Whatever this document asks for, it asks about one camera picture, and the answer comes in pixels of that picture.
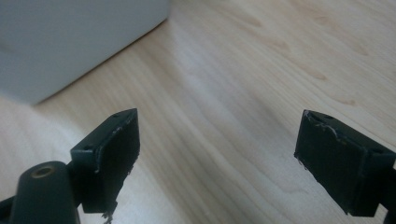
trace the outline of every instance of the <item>white box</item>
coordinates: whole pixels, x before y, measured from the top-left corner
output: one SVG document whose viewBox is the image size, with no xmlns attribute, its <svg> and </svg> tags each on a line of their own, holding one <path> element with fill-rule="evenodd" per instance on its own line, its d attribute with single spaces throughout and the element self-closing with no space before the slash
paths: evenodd
<svg viewBox="0 0 396 224">
<path fill-rule="evenodd" d="M 0 93 L 35 104 L 166 19 L 169 0 L 0 1 Z"/>
</svg>

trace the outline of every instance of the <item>wood grain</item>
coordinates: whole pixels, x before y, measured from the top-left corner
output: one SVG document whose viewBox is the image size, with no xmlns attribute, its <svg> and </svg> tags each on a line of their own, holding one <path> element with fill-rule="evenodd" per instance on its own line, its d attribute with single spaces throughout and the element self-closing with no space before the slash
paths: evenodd
<svg viewBox="0 0 396 224">
<path fill-rule="evenodd" d="M 346 216 L 293 152 L 305 108 L 396 149 L 395 24 L 391 0 L 171 1 L 169 20 L 41 104 L 0 98 L 0 200 L 137 107 L 142 153 L 114 223 L 382 223 L 383 207 Z"/>
</svg>

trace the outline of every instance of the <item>wooden floor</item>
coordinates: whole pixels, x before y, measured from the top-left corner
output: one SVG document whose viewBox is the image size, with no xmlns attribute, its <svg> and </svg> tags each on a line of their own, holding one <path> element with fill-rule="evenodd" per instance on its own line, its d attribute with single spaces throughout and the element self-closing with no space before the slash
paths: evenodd
<svg viewBox="0 0 396 224">
<path fill-rule="evenodd" d="M 383 207 L 346 216 L 293 152 L 304 109 L 396 150 L 396 2 L 173 0 L 167 21 L 41 104 L 0 98 L 0 200 L 135 107 L 141 155 L 113 223 L 382 223 Z"/>
</svg>

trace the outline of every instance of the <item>black plastic mount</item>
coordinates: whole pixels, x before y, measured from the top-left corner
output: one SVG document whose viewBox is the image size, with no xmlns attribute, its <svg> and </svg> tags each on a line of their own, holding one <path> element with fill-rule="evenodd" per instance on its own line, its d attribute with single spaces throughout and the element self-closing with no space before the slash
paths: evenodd
<svg viewBox="0 0 396 224">
<path fill-rule="evenodd" d="M 305 110 L 294 156 L 347 214 L 396 212 L 396 154 L 338 119 Z"/>
<path fill-rule="evenodd" d="M 72 161 L 24 172 L 17 194 L 0 202 L 0 224 L 79 223 L 77 207 L 111 216 L 140 151 L 137 110 L 114 114 L 71 149 Z"/>
</svg>

